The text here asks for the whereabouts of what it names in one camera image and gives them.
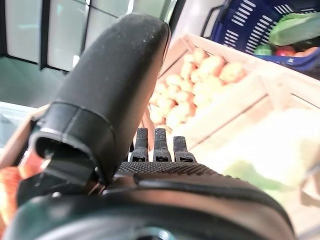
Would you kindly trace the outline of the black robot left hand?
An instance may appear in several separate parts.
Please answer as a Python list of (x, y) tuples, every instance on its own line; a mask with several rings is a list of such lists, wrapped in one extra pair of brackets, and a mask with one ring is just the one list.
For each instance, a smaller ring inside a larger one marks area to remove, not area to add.
[(105, 30), (36, 120), (29, 145), (48, 159), (17, 188), (5, 240), (294, 240), (283, 207), (246, 181), (196, 162), (185, 138), (167, 147), (139, 123), (170, 27), (130, 13)]

